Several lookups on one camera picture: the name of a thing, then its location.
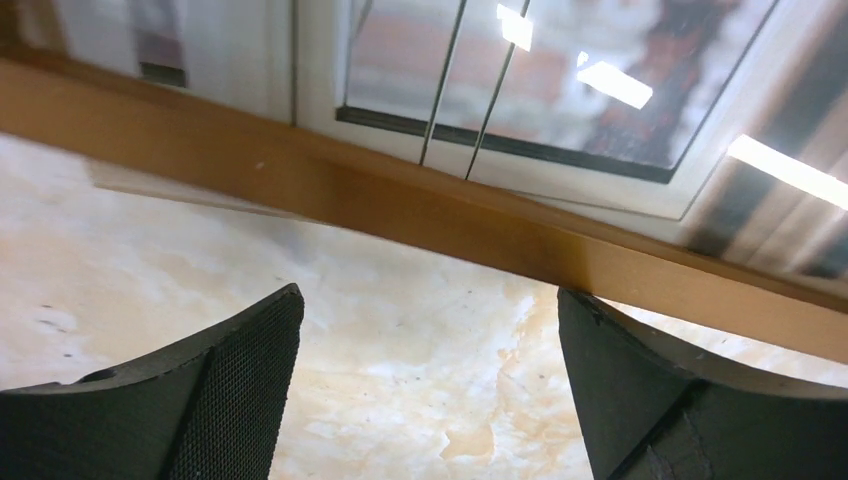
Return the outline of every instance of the beige marble tile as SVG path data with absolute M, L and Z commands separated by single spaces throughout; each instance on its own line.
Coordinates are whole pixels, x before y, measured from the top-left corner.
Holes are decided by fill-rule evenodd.
M 0 137 L 0 389 L 75 381 L 288 282 L 307 308 L 271 478 L 590 478 L 553 286 L 332 227 L 96 189 L 83 159 Z M 844 366 L 633 314 L 848 386 Z

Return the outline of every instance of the wooden frame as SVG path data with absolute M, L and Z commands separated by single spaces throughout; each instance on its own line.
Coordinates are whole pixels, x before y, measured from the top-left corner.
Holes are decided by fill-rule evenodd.
M 844 299 L 59 55 L 0 57 L 0 131 L 848 363 Z

